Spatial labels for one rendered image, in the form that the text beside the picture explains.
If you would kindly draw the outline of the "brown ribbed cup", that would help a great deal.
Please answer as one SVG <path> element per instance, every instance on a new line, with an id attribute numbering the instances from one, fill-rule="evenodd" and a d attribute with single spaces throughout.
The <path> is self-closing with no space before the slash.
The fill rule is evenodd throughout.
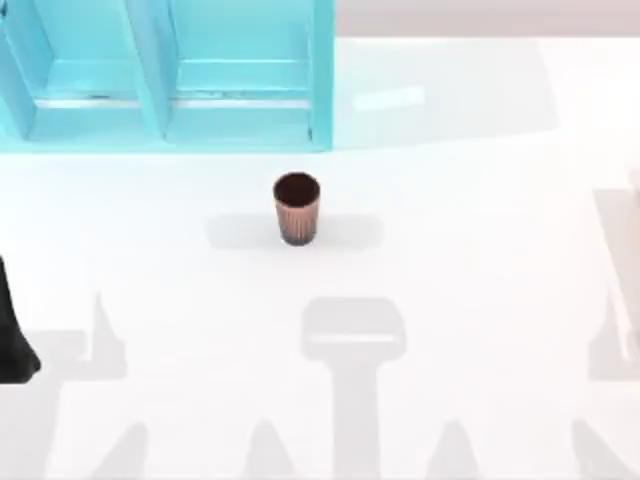
<path id="1" fill-rule="evenodd" d="M 280 236 L 291 246 L 310 244 L 317 232 L 321 187 L 306 172 L 282 175 L 273 186 Z"/>

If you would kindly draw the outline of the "light blue rack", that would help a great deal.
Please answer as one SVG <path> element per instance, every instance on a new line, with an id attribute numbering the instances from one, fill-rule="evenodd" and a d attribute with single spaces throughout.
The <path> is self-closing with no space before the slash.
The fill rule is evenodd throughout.
<path id="1" fill-rule="evenodd" d="M 333 145 L 336 0 L 0 0 L 0 153 Z"/>

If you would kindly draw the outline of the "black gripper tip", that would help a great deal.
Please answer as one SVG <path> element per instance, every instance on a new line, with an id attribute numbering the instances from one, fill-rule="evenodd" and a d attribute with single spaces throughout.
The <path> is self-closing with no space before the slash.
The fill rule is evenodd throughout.
<path id="1" fill-rule="evenodd" d="M 40 369 L 40 358 L 18 323 L 0 256 L 0 384 L 25 384 Z"/>

